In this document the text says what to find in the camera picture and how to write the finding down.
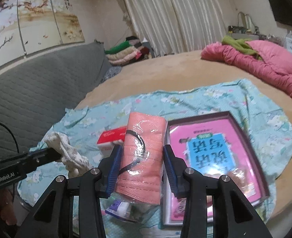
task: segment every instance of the red and white box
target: red and white box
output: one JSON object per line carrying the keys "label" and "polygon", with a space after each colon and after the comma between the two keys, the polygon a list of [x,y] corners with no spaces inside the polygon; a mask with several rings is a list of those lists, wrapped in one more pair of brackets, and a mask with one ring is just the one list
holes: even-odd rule
{"label": "red and white box", "polygon": [[103,157],[109,157],[115,145],[124,145],[126,126],[102,132],[97,146]]}

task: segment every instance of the open box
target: open box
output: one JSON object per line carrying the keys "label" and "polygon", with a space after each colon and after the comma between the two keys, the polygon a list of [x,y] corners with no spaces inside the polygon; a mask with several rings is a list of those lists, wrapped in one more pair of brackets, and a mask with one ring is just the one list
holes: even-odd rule
{"label": "open box", "polygon": [[[269,197],[264,173],[251,142],[230,112],[220,112],[168,122],[165,144],[205,176],[229,175],[253,206]],[[182,225],[185,199],[177,199],[164,173],[162,220]],[[212,198],[207,196],[208,222],[213,221]]]}

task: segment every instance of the television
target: television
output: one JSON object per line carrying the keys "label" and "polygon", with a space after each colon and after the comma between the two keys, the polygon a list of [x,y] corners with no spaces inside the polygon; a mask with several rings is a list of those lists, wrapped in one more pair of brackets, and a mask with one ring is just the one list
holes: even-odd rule
{"label": "television", "polygon": [[292,8],[286,0],[269,0],[276,22],[292,26]]}

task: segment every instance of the black ear loop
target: black ear loop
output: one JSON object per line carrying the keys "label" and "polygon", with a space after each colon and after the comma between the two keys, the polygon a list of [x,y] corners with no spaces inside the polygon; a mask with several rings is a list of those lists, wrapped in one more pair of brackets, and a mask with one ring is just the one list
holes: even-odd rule
{"label": "black ear loop", "polygon": [[[143,140],[143,138],[137,133],[137,132],[134,132],[132,130],[127,130],[126,131],[126,134],[130,134],[132,136],[134,136],[135,138],[137,138],[137,140],[139,141],[139,143],[142,145],[142,149],[143,149],[143,155],[146,154],[146,146],[145,146],[145,142]],[[130,163],[129,165],[123,167],[119,172],[118,172],[118,175],[132,169],[134,166],[138,165],[142,160],[141,158],[138,158],[136,159],[134,162]]]}

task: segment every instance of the stack of folded blankets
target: stack of folded blankets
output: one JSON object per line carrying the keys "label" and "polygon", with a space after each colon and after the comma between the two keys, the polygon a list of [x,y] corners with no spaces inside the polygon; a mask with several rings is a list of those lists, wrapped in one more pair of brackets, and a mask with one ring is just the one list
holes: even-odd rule
{"label": "stack of folded blankets", "polygon": [[143,46],[135,36],[127,37],[126,41],[105,51],[105,54],[113,66],[125,66],[152,58],[149,48]]}

